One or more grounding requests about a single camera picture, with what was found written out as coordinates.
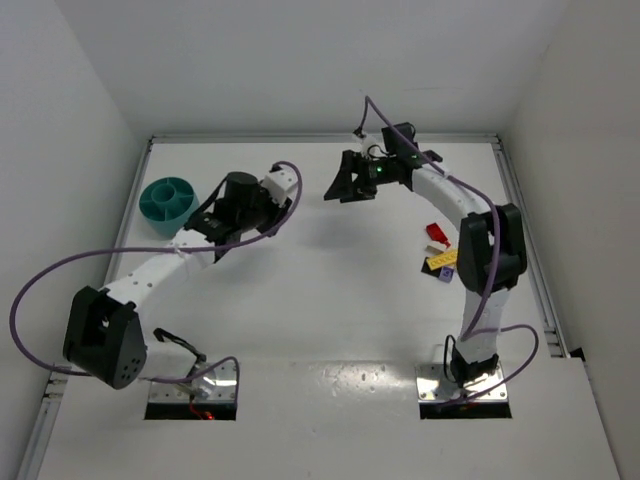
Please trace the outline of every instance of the white wall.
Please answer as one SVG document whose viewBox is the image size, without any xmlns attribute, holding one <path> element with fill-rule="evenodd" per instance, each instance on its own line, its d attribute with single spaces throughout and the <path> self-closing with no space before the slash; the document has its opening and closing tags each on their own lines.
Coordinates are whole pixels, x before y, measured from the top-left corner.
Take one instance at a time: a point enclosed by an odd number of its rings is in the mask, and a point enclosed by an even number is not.
<svg viewBox="0 0 640 480">
<path fill-rule="evenodd" d="M 0 2 L 0 479 L 13 479 L 47 373 L 9 336 L 11 301 L 62 256 L 111 246 L 141 151 L 53 0 Z M 53 274 L 27 296 L 19 329 L 61 358 L 69 301 L 107 259 Z"/>
<path fill-rule="evenodd" d="M 640 3 L 574 0 L 508 149 L 624 478 L 640 478 Z"/>
<path fill-rule="evenodd" d="M 56 0 L 134 129 L 506 126 L 567 0 Z"/>
</svg>

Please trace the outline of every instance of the black cable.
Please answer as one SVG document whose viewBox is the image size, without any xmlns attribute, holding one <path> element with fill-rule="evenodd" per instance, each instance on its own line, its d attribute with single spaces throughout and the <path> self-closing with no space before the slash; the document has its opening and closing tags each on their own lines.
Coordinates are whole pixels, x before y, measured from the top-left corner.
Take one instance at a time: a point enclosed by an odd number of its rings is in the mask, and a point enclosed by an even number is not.
<svg viewBox="0 0 640 480">
<path fill-rule="evenodd" d="M 388 154 L 387 152 L 385 152 L 384 150 L 382 150 L 382 148 L 380 148 L 380 145 L 371 145 L 369 148 L 367 148 L 367 156 L 368 156 L 368 157 L 371 157 L 371 158 L 378 158 L 378 159 L 380 159 L 380 158 L 385 158 L 385 157 L 377 157 L 377 156 L 375 156 L 375 155 L 371 155 L 371 150 L 372 150 L 372 149 L 374 149 L 374 148 L 376 148 L 376 147 L 378 148 L 378 150 L 380 150 L 380 153 L 382 153 L 382 154 L 383 154 L 383 155 L 385 155 L 386 157 L 388 157 L 388 156 L 389 156 L 389 154 Z"/>
<path fill-rule="evenodd" d="M 472 393 L 470 395 L 467 395 L 466 397 L 459 397 L 453 400 L 447 400 L 446 402 L 438 405 L 439 409 L 469 404 L 472 400 L 475 400 L 476 398 L 480 398 L 486 395 L 487 393 L 491 392 L 492 390 L 495 390 L 499 386 L 505 385 L 506 383 L 510 382 L 511 380 L 516 378 L 518 375 L 520 375 L 529 365 L 531 365 L 531 362 L 533 362 L 533 359 L 536 358 L 536 354 L 538 353 L 538 349 L 540 348 L 540 337 L 538 337 L 538 332 L 536 332 L 535 328 L 533 328 L 531 325 L 527 325 L 526 323 L 509 325 L 508 327 L 504 327 L 500 329 L 501 332 L 511 332 L 513 330 L 529 330 L 533 334 L 533 349 L 531 350 L 531 354 L 529 354 L 529 357 L 524 361 L 524 363 L 520 365 L 518 368 L 516 368 L 511 374 L 507 375 L 501 381 L 492 385 L 491 387 L 485 390 L 482 390 L 480 392 Z M 476 335 L 480 335 L 483 333 L 494 333 L 495 331 L 496 329 L 494 328 L 481 328 L 481 329 L 475 330 L 471 334 L 471 337 L 474 337 Z"/>
<path fill-rule="evenodd" d="M 165 339 L 170 342 L 175 343 L 176 345 L 180 345 L 182 348 L 190 351 L 196 357 L 198 362 L 204 363 L 207 361 L 207 356 L 200 352 L 196 347 L 187 342 L 184 338 L 180 338 L 177 335 L 174 335 L 171 332 L 167 332 L 164 328 L 156 328 L 153 331 L 153 336 L 156 337 L 156 340 L 159 342 L 164 342 Z"/>
<path fill-rule="evenodd" d="M 456 346 L 456 339 L 453 337 L 453 335 L 447 335 L 447 338 L 444 341 L 444 358 L 442 359 L 442 371 L 444 373 L 444 377 L 447 380 L 449 380 L 451 383 L 456 383 L 456 381 L 449 376 L 449 370 L 447 369 L 447 361 L 449 356 L 449 340 L 453 342 L 453 348 L 455 348 Z"/>
<path fill-rule="evenodd" d="M 215 202 L 216 198 L 218 198 L 218 195 L 220 194 L 220 190 L 222 189 L 222 186 L 224 185 L 224 182 L 226 182 L 226 181 L 227 181 L 227 176 L 225 175 L 225 177 L 218 184 L 218 186 L 213 190 L 213 192 L 211 192 L 211 195 L 209 195 L 209 197 L 204 202 L 202 202 L 202 205 L 200 205 L 193 212 L 193 214 L 202 213 L 202 212 L 206 211 L 207 208 L 209 208 L 211 205 L 213 205 L 213 202 Z"/>
</svg>

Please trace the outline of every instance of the teal bowl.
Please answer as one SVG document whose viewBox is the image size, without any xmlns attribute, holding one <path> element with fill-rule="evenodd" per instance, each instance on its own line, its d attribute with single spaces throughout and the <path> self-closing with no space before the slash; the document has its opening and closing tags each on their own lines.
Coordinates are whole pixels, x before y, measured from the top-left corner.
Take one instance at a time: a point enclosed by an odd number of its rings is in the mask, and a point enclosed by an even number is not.
<svg viewBox="0 0 640 480">
<path fill-rule="evenodd" d="M 142 216 L 160 235 L 171 238 L 198 208 L 193 187 L 181 178 L 156 180 L 140 195 L 138 207 Z"/>
</svg>

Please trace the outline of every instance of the yellow lego brick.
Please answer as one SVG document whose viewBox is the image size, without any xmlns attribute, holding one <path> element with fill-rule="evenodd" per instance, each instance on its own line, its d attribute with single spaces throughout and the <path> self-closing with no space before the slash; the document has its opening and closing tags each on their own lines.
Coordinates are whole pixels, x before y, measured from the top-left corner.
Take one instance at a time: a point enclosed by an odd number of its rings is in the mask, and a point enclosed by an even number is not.
<svg viewBox="0 0 640 480">
<path fill-rule="evenodd" d="M 436 268 L 448 267 L 450 265 L 455 265 L 458 261 L 458 249 L 454 248 L 453 250 L 449 250 L 448 252 L 441 253 L 440 255 L 436 255 L 435 257 L 427 258 L 427 264 L 431 270 L 435 270 Z"/>
</svg>

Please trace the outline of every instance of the black bracket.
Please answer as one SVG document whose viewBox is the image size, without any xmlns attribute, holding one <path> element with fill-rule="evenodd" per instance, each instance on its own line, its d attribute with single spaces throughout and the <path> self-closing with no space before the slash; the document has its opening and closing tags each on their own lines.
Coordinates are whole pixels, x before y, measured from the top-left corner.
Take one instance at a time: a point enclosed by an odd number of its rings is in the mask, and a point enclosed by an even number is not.
<svg viewBox="0 0 640 480">
<path fill-rule="evenodd" d="M 451 352 L 451 363 L 449 367 L 451 368 L 451 374 L 456 384 L 462 388 L 465 383 L 485 373 L 493 372 L 498 366 L 498 359 L 498 354 L 496 353 L 491 358 L 482 362 L 468 363 L 454 346 Z"/>
<path fill-rule="evenodd" d="M 492 292 L 511 289 L 527 270 L 522 215 L 515 205 L 497 206 L 500 219 L 500 256 Z M 460 224 L 457 269 L 464 286 L 482 295 L 489 277 L 495 232 L 491 212 L 470 213 Z"/>
<path fill-rule="evenodd" d="M 237 243 L 243 233 L 254 228 L 260 233 L 270 230 L 286 215 L 293 203 L 290 198 L 283 206 L 275 203 L 269 191 L 249 173 L 231 172 L 225 177 L 224 184 L 224 195 L 217 198 L 221 184 L 193 212 L 184 226 L 185 230 L 202 233 L 208 242 L 216 246 Z M 211 205 L 213 212 L 207 212 Z M 216 252 L 215 261 L 226 253 L 226 250 Z"/>
<path fill-rule="evenodd" d="M 135 308 L 112 299 L 106 289 L 84 287 L 73 297 L 64 357 L 116 390 L 129 385 L 147 360 Z"/>
<path fill-rule="evenodd" d="M 418 148 L 414 141 L 416 129 L 413 125 L 405 122 L 394 127 Z M 353 133 L 363 138 L 360 129 Z M 413 190 L 413 171 L 421 168 L 427 161 L 400 140 L 391 128 L 382 129 L 382 138 L 386 149 L 384 157 L 368 158 L 353 150 L 342 152 L 340 169 L 324 194 L 325 200 L 340 200 L 340 203 L 373 200 L 378 193 L 378 185 L 396 182 Z M 422 153 L 433 162 L 442 162 L 442 157 L 432 150 Z"/>
</svg>

